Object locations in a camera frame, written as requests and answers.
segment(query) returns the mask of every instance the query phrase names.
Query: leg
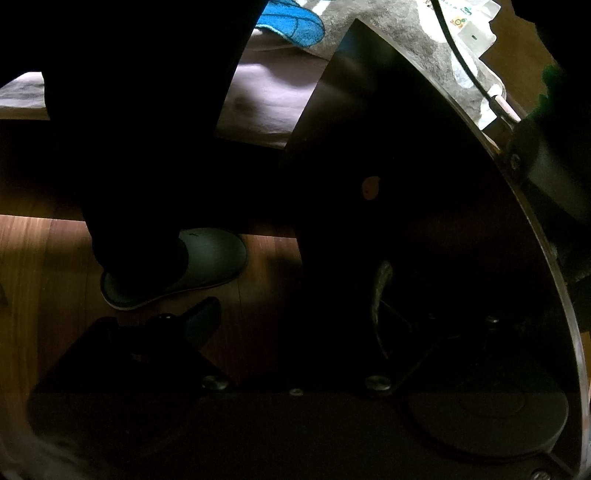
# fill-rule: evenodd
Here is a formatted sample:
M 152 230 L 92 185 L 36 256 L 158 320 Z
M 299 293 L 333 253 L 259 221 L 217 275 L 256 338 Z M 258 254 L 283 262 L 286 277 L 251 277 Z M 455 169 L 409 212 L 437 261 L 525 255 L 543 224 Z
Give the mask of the leg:
M 196 38 L 202 30 L 174 19 L 181 22 L 179 34 L 155 37 L 137 28 L 91 47 L 82 62 L 61 51 L 44 70 L 48 111 L 74 177 L 84 184 L 80 201 L 95 256 L 122 288 L 161 290 L 185 273 L 189 252 L 178 238 L 178 206 L 198 185 L 198 155 L 208 153 L 236 64 L 265 4 L 233 5 L 226 25 L 205 34 L 208 45 Z M 140 48 L 132 45 L 138 37 Z M 193 59 L 202 66 L 200 78 Z M 72 81 L 81 74 L 87 82 Z M 195 104 L 175 98 L 183 76 L 199 80 L 190 86 L 199 89 Z M 90 105 L 84 101 L 89 85 Z

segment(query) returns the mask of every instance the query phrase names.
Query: foot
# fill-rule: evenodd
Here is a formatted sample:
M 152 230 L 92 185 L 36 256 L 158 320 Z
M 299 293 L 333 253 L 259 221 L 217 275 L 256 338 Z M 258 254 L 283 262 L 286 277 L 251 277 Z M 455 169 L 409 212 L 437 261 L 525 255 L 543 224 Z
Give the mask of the foot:
M 187 271 L 181 279 L 160 292 L 130 296 L 104 272 L 100 291 L 105 301 L 116 310 L 134 310 L 173 293 L 222 285 L 236 278 L 246 266 L 246 245 L 234 233 L 217 228 L 193 228 L 183 230 L 179 237 L 189 252 Z

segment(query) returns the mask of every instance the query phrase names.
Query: blue cloth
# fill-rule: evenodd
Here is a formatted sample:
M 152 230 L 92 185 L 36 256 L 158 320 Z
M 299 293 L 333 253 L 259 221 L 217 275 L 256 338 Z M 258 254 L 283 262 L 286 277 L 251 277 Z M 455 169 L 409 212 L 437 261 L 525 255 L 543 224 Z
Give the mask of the blue cloth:
M 300 7 L 296 0 L 271 0 L 256 27 L 272 30 L 298 47 L 311 47 L 324 37 L 320 17 Z

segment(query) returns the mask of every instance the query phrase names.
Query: black pants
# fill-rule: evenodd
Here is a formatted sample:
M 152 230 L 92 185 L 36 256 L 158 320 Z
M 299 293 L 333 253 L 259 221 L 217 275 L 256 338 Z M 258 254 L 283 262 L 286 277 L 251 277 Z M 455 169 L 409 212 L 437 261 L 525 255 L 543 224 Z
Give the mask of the black pants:
M 82 46 L 62 37 L 42 58 L 47 110 L 96 259 L 123 284 L 160 288 L 184 273 L 180 215 L 208 208 L 210 139 L 266 3 L 80 32 Z

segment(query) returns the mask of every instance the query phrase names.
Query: bolt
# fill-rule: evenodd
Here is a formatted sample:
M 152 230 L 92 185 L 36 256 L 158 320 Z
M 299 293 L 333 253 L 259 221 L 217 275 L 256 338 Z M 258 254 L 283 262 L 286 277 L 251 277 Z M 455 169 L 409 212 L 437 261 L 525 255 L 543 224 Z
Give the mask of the bolt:
M 511 158 L 509 159 L 509 163 L 510 163 L 511 168 L 513 170 L 517 170 L 517 169 L 519 169 L 519 166 L 521 165 L 521 157 L 517 153 L 514 153 L 513 155 L 511 155 Z
M 230 382 L 228 380 L 219 377 L 218 375 L 208 375 L 201 380 L 201 386 L 203 388 L 216 392 L 221 392 L 222 390 L 227 389 L 229 385 Z
M 383 392 L 390 390 L 392 382 L 388 377 L 383 375 L 372 375 L 365 379 L 365 388 L 373 390 L 374 392 Z
M 546 470 L 536 470 L 531 474 L 530 480 L 552 480 L 552 475 Z

